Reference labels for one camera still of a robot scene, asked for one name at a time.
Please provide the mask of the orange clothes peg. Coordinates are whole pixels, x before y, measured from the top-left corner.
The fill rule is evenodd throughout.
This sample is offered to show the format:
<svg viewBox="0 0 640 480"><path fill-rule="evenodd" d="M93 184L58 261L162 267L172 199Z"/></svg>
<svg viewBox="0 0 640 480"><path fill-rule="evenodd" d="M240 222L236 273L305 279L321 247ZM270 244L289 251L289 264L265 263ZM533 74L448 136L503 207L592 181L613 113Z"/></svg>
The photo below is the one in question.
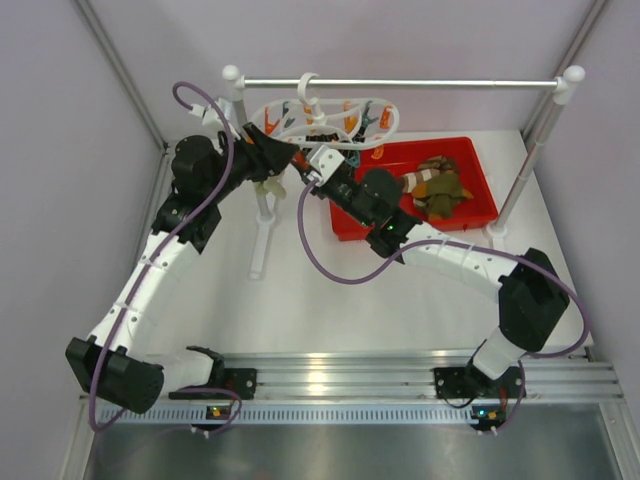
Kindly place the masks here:
<svg viewBox="0 0 640 480"><path fill-rule="evenodd" d="M305 175L310 169L309 162L302 151L297 151L294 154L291 159L291 164L301 175Z"/></svg>

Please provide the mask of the black white striped sock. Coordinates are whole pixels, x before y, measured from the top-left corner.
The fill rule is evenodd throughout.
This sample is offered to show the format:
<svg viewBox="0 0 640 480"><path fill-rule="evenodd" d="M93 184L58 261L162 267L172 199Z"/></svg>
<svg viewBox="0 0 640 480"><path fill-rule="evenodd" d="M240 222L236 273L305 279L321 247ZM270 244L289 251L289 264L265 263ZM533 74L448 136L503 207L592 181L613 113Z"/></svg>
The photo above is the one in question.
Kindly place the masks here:
<svg viewBox="0 0 640 480"><path fill-rule="evenodd" d="M349 139L345 139L340 134L334 133L312 133L304 136L304 145L306 148L311 148L318 144L332 144L332 143L348 143Z"/></svg>

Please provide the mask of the white round clip hanger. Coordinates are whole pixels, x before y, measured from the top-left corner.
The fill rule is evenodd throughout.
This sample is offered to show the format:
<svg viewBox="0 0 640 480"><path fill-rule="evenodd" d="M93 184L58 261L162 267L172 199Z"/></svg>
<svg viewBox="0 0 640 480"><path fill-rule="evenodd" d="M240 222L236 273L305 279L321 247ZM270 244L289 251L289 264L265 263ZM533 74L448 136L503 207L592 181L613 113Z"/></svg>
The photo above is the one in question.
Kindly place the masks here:
<svg viewBox="0 0 640 480"><path fill-rule="evenodd" d="M296 94L260 107L251 121L268 136L302 148L304 136L338 133L348 143L318 144L346 151L381 147L396 133L400 123L395 104L382 98L323 98L311 88L315 73L293 81Z"/></svg>

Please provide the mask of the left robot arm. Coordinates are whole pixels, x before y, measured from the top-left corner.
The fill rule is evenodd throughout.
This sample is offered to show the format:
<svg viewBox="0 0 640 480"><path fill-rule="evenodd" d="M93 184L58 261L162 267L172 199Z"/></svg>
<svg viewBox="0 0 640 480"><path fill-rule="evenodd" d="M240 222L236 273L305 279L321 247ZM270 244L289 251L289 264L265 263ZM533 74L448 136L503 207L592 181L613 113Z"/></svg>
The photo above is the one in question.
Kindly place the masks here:
<svg viewBox="0 0 640 480"><path fill-rule="evenodd" d="M241 136L192 135L178 142L171 192L156 213L138 264L108 313L65 357L82 390L143 414L159 397L194 387L205 397L225 388L221 356L205 347L174 355L148 351L152 334L181 277L200 257L221 220L220 203L244 182L282 173L298 155L252 123Z"/></svg>

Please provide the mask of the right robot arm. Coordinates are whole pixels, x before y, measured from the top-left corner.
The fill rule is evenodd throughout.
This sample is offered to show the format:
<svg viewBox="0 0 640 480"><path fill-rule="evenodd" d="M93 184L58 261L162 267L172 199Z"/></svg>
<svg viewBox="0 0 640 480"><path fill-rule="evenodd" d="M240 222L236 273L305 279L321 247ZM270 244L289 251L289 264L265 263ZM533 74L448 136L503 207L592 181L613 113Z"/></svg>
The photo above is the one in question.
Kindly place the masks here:
<svg viewBox="0 0 640 480"><path fill-rule="evenodd" d="M407 213L402 192L384 169L361 181L342 169L323 175L300 168L304 195L327 198L368 228L371 249L386 266L397 261L434 270L460 281L495 302L498 325L464 367L458 396L492 395L505 372L522 356L539 353L569 306L548 256L534 248L523 255L459 241Z"/></svg>

